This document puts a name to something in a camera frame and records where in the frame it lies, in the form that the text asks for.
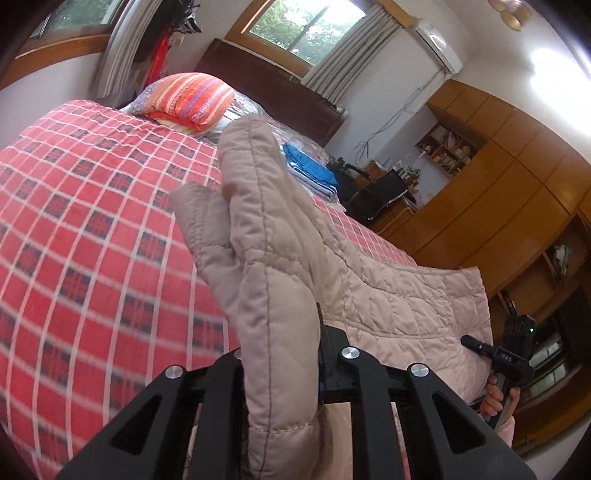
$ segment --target wall-mounted air conditioner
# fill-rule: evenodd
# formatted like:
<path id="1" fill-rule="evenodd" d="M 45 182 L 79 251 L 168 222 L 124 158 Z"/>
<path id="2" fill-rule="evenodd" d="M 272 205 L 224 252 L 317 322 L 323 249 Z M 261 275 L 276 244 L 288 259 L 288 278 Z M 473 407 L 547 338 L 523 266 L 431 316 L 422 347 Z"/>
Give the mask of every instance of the wall-mounted air conditioner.
<path id="1" fill-rule="evenodd" d="M 424 18 L 420 19 L 415 26 L 415 31 L 449 73 L 458 73 L 462 69 L 462 61 L 431 22 Z"/>

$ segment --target metal screw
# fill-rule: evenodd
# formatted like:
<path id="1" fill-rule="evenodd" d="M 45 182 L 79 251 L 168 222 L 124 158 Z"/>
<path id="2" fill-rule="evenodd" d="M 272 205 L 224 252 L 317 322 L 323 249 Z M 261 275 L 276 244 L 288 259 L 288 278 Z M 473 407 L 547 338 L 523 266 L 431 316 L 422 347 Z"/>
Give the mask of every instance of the metal screw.
<path id="1" fill-rule="evenodd" d="M 410 372 L 415 377 L 426 377 L 429 374 L 429 367 L 427 365 L 423 365 L 423 364 L 414 364 L 410 368 Z"/>
<path id="2" fill-rule="evenodd" d="M 166 376 L 171 379 L 180 377 L 183 374 L 183 367 L 180 365 L 172 365 L 166 369 Z"/>
<path id="3" fill-rule="evenodd" d="M 348 346 L 343 348 L 340 354 L 343 355 L 347 360 L 353 360 L 359 356 L 359 350 L 357 350 L 354 346 Z"/>

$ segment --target curtain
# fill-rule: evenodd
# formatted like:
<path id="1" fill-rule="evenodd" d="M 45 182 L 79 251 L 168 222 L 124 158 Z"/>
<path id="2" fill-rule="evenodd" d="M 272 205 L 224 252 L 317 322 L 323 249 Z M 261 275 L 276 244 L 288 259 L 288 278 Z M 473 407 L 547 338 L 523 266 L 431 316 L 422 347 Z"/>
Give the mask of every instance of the curtain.
<path id="1" fill-rule="evenodd" d="M 121 92 L 128 84 L 139 42 L 162 0 L 131 0 L 119 17 L 102 57 L 96 78 L 96 96 Z"/>
<path id="2" fill-rule="evenodd" d="M 375 5 L 308 72 L 301 84 L 333 105 L 338 105 L 363 69 L 400 26 L 383 7 Z"/>

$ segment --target pink sleeve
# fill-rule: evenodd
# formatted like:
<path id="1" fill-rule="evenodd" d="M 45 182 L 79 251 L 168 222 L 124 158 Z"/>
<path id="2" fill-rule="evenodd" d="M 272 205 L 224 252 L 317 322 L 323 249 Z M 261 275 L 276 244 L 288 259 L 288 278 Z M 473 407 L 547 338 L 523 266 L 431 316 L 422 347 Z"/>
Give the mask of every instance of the pink sleeve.
<path id="1" fill-rule="evenodd" d="M 513 434 L 515 433 L 515 419 L 511 417 L 508 421 L 506 421 L 502 426 L 501 429 L 497 432 L 501 440 L 505 442 L 507 445 L 513 445 Z"/>

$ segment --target black chair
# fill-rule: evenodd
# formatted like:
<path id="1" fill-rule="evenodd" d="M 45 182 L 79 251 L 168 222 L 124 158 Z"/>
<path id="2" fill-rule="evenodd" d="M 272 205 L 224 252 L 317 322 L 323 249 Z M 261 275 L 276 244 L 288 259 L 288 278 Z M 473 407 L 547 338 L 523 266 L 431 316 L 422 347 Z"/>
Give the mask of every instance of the black chair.
<path id="1" fill-rule="evenodd" d="M 371 180 L 360 168 L 342 161 L 337 162 L 331 169 L 339 182 L 339 201 L 347 210 L 347 215 L 362 225 L 369 225 L 392 202 L 409 195 L 407 185 L 394 170 L 390 170 L 377 180 Z M 369 185 L 359 189 L 354 179 L 345 173 L 347 170 L 353 170 L 366 178 Z"/>

